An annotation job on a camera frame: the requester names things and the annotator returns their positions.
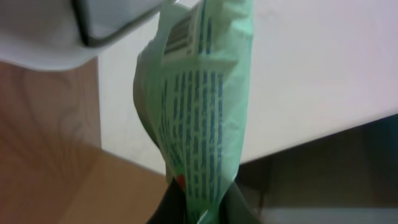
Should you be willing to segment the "mint green wipe packet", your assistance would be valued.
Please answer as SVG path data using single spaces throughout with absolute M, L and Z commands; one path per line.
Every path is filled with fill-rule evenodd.
M 164 2 L 137 58 L 134 102 L 185 195 L 185 223 L 224 223 L 248 116 L 254 6 L 248 0 Z

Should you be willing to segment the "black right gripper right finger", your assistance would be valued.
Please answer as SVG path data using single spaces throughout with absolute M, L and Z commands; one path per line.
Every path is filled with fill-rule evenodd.
M 239 187 L 231 184 L 220 203 L 221 224 L 261 224 Z

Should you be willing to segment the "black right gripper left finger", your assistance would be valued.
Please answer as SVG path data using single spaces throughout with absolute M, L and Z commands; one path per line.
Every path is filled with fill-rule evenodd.
M 159 206 L 146 224 L 185 224 L 187 207 L 185 193 L 174 179 L 168 186 Z

